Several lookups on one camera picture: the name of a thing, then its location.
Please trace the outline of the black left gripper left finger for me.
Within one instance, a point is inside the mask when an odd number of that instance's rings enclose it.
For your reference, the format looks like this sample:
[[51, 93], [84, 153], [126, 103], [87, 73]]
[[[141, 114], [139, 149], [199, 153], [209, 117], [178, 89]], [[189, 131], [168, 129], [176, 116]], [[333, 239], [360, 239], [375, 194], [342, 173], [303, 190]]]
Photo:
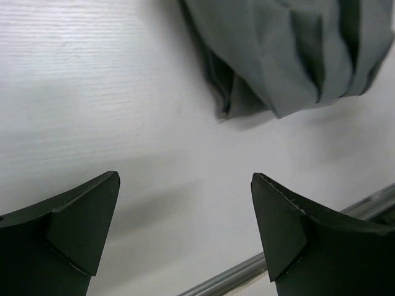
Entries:
[[1, 295], [86, 295], [120, 189], [108, 171], [1, 216]]

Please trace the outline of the grey pleated skirt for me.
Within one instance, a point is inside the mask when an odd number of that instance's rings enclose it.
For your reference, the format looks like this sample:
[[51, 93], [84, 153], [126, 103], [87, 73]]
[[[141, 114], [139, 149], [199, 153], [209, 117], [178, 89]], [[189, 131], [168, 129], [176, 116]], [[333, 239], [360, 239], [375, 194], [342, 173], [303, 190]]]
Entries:
[[182, 1], [222, 114], [283, 118], [365, 94], [394, 42], [393, 1]]

